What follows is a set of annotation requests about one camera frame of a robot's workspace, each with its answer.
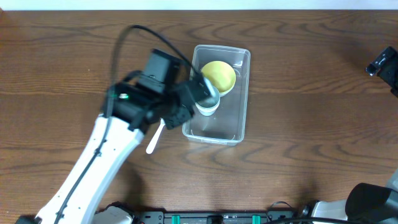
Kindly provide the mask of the grey cup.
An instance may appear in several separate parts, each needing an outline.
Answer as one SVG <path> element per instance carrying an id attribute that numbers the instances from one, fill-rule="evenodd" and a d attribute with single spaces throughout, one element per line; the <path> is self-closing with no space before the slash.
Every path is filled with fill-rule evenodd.
<path id="1" fill-rule="evenodd" d="M 218 89 L 214 86 L 213 86 L 213 90 L 211 93 L 212 93 L 212 95 L 209 98 L 207 98 L 205 100 L 201 100 L 198 103 L 195 103 L 196 106 L 199 106 L 201 108 L 215 107 L 220 101 L 220 93 L 219 93 Z"/>

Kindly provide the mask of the white cup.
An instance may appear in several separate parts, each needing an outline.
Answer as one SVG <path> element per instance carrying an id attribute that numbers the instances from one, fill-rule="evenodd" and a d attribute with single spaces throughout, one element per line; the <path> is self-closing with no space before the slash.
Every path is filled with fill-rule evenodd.
<path id="1" fill-rule="evenodd" d="M 211 115 L 213 115 L 213 114 L 215 113 L 215 111 L 216 111 L 216 110 L 218 109 L 218 107 L 219 107 L 219 104 L 214 105 L 214 106 L 212 106 L 212 107 L 210 107 L 210 108 L 202 107 L 202 106 L 200 106 L 200 105 L 197 104 L 197 103 L 196 103 L 195 105 L 196 105 L 196 107 L 197 107 L 199 113 L 202 114 L 203 116 L 211 116 Z"/>

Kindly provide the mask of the white bowl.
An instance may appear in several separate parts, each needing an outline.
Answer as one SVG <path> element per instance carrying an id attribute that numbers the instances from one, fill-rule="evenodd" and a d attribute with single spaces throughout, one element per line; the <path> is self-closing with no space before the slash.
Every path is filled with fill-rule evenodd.
<path id="1" fill-rule="evenodd" d="M 236 84 L 236 82 L 233 83 L 228 90 L 220 92 L 220 97 L 224 97 L 225 95 L 227 95 L 234 88 L 235 84 Z"/>

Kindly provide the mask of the yellow bowl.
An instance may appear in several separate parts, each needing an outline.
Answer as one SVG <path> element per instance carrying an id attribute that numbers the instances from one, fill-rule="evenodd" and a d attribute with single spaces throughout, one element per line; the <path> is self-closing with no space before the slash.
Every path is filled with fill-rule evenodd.
<path id="1" fill-rule="evenodd" d="M 236 82 L 236 73 L 232 66 L 226 62 L 209 62 L 203 66 L 201 72 L 219 92 L 228 90 Z"/>

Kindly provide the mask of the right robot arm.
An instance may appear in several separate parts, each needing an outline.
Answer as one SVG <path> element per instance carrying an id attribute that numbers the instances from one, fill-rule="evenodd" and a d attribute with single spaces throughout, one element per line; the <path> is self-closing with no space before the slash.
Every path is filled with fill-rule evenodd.
<path id="1" fill-rule="evenodd" d="M 377 76 L 397 96 L 397 50 L 387 47 L 367 67 L 366 73 Z M 302 223 L 397 223 L 397 173 L 385 186 L 367 183 L 356 185 L 346 200 L 316 201 L 300 212 Z"/>

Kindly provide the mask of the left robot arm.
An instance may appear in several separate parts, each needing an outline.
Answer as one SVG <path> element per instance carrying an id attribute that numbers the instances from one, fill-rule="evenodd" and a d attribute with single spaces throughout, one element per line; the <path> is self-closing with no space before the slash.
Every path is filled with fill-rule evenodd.
<path id="1" fill-rule="evenodd" d="M 144 133 L 127 123 L 98 116 L 89 143 L 57 194 L 36 217 L 21 216 L 16 224 L 91 223 L 100 200 Z"/>

